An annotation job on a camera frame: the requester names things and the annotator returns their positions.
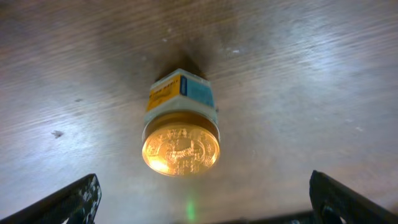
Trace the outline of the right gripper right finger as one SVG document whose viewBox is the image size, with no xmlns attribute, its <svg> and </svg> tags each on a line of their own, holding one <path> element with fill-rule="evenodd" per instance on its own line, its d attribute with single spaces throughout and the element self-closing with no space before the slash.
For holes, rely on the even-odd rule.
<svg viewBox="0 0 398 224">
<path fill-rule="evenodd" d="M 309 194 L 315 223 L 397 224 L 397 215 L 322 172 L 312 172 Z"/>
</svg>

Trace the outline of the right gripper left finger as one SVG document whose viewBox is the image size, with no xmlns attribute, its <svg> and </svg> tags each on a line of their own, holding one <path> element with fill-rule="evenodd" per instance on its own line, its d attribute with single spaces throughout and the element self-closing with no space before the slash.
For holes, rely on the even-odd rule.
<svg viewBox="0 0 398 224">
<path fill-rule="evenodd" d="M 96 174 L 88 174 L 36 203 L 1 220 L 1 223 L 94 224 L 101 201 Z"/>
</svg>

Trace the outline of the small jar gold lid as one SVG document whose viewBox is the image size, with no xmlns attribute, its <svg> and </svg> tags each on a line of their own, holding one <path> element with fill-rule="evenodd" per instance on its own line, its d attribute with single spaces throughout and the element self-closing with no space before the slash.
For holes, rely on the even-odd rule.
<svg viewBox="0 0 398 224">
<path fill-rule="evenodd" d="M 220 130 L 211 83 L 181 68 L 150 87 L 142 156 L 156 172 L 193 176 L 220 157 Z"/>
</svg>

